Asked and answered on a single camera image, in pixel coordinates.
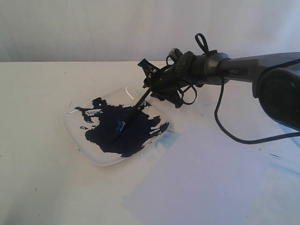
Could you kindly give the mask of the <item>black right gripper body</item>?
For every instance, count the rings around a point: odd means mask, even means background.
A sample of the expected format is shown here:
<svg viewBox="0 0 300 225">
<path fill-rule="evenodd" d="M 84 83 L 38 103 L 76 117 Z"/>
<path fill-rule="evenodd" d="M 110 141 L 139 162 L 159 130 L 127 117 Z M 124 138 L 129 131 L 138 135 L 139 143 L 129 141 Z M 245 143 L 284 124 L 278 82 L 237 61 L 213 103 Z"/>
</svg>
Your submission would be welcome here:
<svg viewBox="0 0 300 225">
<path fill-rule="evenodd" d="M 166 94 L 191 84 L 205 84 L 204 64 L 206 54 L 195 55 L 191 51 L 184 53 L 177 62 L 159 68 L 153 75 L 153 92 Z"/>
</svg>

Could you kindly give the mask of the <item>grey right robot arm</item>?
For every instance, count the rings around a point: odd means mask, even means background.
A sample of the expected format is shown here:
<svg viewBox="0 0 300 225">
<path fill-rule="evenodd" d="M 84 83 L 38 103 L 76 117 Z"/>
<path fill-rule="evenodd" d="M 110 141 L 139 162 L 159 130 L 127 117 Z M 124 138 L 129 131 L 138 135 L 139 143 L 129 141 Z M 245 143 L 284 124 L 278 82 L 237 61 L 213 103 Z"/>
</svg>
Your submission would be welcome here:
<svg viewBox="0 0 300 225">
<path fill-rule="evenodd" d="M 185 87 L 222 85 L 230 80 L 252 84 L 252 95 L 264 112 L 286 127 L 300 129 L 300 54 L 274 53 L 231 59 L 216 50 L 195 55 L 171 53 L 173 64 L 158 68 L 143 59 L 138 63 L 146 78 L 144 87 L 152 95 L 180 108 Z"/>
</svg>

